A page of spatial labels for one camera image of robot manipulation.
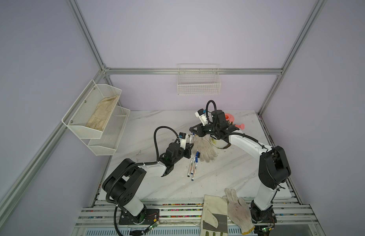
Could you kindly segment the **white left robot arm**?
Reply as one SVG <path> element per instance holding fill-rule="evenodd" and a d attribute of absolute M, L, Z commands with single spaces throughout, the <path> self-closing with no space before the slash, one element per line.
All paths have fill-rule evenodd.
<path fill-rule="evenodd" d="M 182 146 L 175 142 L 169 144 L 158 161 L 135 163 L 126 158 L 104 181 L 102 189 L 106 193 L 106 202 L 116 205 L 132 217 L 145 216 L 147 208 L 136 197 L 136 192 L 146 174 L 160 178 L 169 175 L 178 161 L 191 157 L 192 148 L 193 144 Z"/>

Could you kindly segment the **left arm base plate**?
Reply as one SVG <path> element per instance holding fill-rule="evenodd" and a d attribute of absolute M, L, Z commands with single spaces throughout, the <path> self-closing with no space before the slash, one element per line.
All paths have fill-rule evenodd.
<path fill-rule="evenodd" d="M 151 225 L 159 219 L 160 210 L 143 209 L 139 215 L 133 216 L 130 212 L 121 212 L 118 218 L 119 225 Z"/>

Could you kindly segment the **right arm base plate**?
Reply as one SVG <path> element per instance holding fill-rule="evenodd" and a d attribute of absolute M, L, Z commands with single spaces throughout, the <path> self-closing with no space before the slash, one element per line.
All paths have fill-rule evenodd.
<path fill-rule="evenodd" d="M 254 202 L 251 201 L 251 219 L 253 223 L 272 223 L 275 224 L 277 219 L 273 210 L 273 205 L 270 205 L 266 210 L 261 210 Z"/>

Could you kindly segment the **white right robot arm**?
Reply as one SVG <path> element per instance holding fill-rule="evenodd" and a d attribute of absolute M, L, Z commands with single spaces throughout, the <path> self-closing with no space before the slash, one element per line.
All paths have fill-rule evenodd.
<path fill-rule="evenodd" d="M 207 135 L 228 144 L 239 147 L 259 161 L 258 178 L 261 182 L 253 205 L 260 211 L 272 207 L 272 201 L 277 194 L 280 184 L 291 175 L 291 169 L 284 149 L 280 146 L 271 147 L 262 144 L 257 139 L 244 134 L 235 125 L 228 122 L 222 110 L 211 113 L 212 120 L 208 120 L 206 110 L 195 112 L 200 123 L 189 130 L 199 137 Z"/>

